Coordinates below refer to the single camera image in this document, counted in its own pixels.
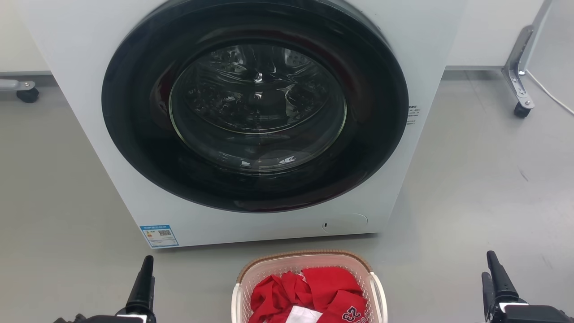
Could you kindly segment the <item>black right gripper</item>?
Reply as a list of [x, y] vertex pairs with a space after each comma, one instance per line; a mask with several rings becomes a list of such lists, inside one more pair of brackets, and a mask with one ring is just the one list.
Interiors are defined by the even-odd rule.
[[490, 272], [482, 272], [484, 321], [491, 323], [572, 323], [562, 310], [518, 301], [519, 294], [494, 251], [487, 251]]

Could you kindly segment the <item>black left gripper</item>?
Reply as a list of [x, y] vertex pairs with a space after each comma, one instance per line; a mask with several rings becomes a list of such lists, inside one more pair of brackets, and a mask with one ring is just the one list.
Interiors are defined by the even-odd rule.
[[86, 317], [77, 314], [73, 320], [60, 317], [54, 323], [156, 323], [154, 316], [155, 276], [153, 276], [154, 257], [145, 256], [137, 274], [131, 293], [128, 296], [125, 313], [115, 315], [94, 315]]

